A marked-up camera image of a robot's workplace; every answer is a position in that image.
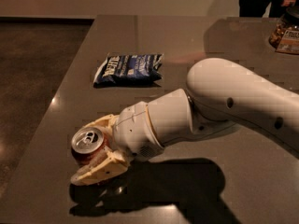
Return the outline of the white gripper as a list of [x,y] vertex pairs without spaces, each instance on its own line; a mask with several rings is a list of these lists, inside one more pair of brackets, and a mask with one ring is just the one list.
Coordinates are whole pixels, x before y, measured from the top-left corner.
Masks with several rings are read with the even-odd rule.
[[[154,133],[145,102],[129,106],[119,115],[109,114],[84,125],[84,128],[88,127],[113,134],[115,146],[136,161],[148,161],[164,152]],[[79,168],[70,182],[76,186],[101,183],[125,173],[129,166],[130,159],[125,154],[105,147],[89,164]]]

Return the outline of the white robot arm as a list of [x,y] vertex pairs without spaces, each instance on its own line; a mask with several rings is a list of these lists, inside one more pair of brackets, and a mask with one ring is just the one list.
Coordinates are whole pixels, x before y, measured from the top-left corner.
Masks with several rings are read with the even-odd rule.
[[299,154],[299,95],[220,58],[188,72],[187,87],[131,105],[77,131],[71,141],[80,167],[76,186],[105,182],[132,161],[147,161],[182,141],[200,141],[248,127]]

